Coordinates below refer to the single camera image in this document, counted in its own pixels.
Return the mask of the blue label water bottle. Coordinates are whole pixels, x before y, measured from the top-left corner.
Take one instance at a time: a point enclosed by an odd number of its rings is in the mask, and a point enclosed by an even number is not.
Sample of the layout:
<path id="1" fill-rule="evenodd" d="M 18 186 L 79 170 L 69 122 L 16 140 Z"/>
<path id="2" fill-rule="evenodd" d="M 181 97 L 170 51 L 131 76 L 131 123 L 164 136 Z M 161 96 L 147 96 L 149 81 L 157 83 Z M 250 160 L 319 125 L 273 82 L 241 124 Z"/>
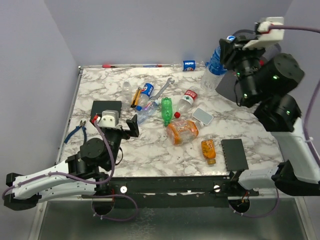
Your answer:
<path id="1" fill-rule="evenodd" d="M 221 81 L 232 83 L 236 81 L 236 77 L 234 72 L 227 70 L 221 63 L 221 47 L 218 45 L 205 68 L 200 87 L 209 95 L 216 90 Z"/>

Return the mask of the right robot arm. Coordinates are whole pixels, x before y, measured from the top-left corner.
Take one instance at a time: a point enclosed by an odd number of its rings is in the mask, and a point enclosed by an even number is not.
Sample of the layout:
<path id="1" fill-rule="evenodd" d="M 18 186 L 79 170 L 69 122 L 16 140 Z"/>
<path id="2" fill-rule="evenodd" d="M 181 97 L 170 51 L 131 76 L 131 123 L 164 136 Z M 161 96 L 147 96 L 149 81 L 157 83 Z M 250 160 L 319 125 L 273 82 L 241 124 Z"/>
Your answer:
<path id="1" fill-rule="evenodd" d="M 311 148 L 307 118 L 290 95 L 305 73 L 288 53 L 280 52 L 261 63 L 266 48 L 249 48 L 249 42 L 243 35 L 220 39 L 220 63 L 235 73 L 242 93 L 240 106 L 256 108 L 254 116 L 276 139 L 283 161 L 273 168 L 244 170 L 230 182 L 229 189 L 236 196 L 256 188 L 277 188 L 290 196 L 318 196 L 319 155 Z"/>

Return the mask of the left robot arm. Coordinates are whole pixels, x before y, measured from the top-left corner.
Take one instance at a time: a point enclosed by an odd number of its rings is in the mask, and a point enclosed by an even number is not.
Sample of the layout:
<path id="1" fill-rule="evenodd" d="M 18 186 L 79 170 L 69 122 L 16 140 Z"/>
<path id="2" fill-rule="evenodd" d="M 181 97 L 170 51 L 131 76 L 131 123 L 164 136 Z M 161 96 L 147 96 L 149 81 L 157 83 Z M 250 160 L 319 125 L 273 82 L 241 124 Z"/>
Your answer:
<path id="1" fill-rule="evenodd" d="M 8 188 L 2 193 L 4 206 L 23 211 L 59 197 L 114 198 L 110 181 L 121 151 L 121 141 L 137 138 L 140 134 L 137 115 L 126 120 L 128 129 L 123 129 L 118 120 L 118 114 L 112 111 L 97 114 L 91 123 L 100 137 L 87 140 L 76 154 L 34 174 L 7 174 Z"/>

